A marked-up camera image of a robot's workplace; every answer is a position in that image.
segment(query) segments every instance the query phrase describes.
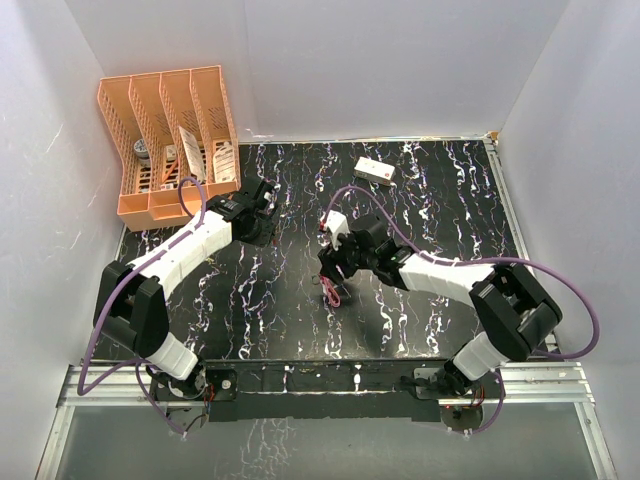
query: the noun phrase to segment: white backdrop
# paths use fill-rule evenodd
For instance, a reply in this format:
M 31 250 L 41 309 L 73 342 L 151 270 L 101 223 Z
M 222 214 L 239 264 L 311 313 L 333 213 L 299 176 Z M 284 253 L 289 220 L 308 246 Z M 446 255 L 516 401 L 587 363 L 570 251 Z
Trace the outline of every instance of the white backdrop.
M 107 75 L 223 65 L 245 141 L 500 129 L 567 4 L 66 1 Z
M 32 479 L 122 223 L 102 69 L 63 0 L 0 6 L 0 476 Z

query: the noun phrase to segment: black tabletop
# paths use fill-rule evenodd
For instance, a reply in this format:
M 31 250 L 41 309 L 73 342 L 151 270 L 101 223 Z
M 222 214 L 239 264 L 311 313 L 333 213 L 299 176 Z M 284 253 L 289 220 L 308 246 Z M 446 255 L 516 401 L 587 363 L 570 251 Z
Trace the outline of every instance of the black tabletop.
M 358 272 L 331 307 L 312 277 L 323 241 L 318 222 L 332 194 L 355 184 L 373 193 L 410 238 L 430 253 L 471 259 L 517 255 L 482 141 L 247 145 L 243 175 L 275 183 L 280 209 L 274 246 L 233 243 L 202 263 L 168 299 L 171 331 L 206 359 L 449 357 L 480 331 L 474 311 L 444 297 L 405 292 Z M 391 187 L 356 179 L 366 156 L 396 167 Z M 347 193 L 348 218 L 375 212 Z M 130 261 L 176 228 L 124 236 Z M 131 354 L 102 339 L 94 358 Z

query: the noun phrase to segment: item in basket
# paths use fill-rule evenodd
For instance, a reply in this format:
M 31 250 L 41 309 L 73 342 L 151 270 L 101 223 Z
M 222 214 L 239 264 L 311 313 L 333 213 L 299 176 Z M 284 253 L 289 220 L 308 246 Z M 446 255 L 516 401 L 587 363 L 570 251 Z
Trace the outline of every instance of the item in basket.
M 143 167 L 150 168 L 151 160 L 149 159 L 149 151 L 147 150 L 147 146 L 144 144 L 144 140 L 140 139 L 136 143 L 133 144 L 133 151 L 138 157 L 140 164 Z
M 200 182 L 205 182 L 207 176 L 204 170 L 204 161 L 202 159 L 202 153 L 200 153 L 200 146 L 198 140 L 193 136 L 190 131 L 180 128 L 180 136 L 182 137 L 182 143 L 184 144 L 184 151 L 187 154 L 187 162 L 189 162 L 189 170 L 195 175 Z
M 178 157 L 178 150 L 175 145 L 167 145 L 165 150 L 167 152 L 167 161 L 173 162 Z
M 213 174 L 216 183 L 233 182 L 236 179 L 236 162 L 231 142 L 224 142 L 213 154 Z

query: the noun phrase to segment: red wire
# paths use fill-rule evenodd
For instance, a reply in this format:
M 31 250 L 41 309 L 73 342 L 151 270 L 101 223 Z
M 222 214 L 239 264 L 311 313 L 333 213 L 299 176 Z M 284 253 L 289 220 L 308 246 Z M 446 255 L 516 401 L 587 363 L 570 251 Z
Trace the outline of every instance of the red wire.
M 322 284 L 322 290 L 324 291 L 324 294 L 327 296 L 327 300 L 329 300 L 329 305 L 334 308 L 339 307 L 340 295 L 338 295 L 338 292 L 336 292 L 336 289 L 331 284 L 331 280 L 320 275 L 320 283 Z

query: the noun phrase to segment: white box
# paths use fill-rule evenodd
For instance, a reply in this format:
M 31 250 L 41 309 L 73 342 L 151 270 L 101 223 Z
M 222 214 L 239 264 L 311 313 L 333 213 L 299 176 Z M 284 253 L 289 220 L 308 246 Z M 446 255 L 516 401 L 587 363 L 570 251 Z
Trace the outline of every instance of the white box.
M 353 174 L 370 182 L 391 185 L 396 168 L 393 165 L 377 162 L 367 157 L 360 157 Z

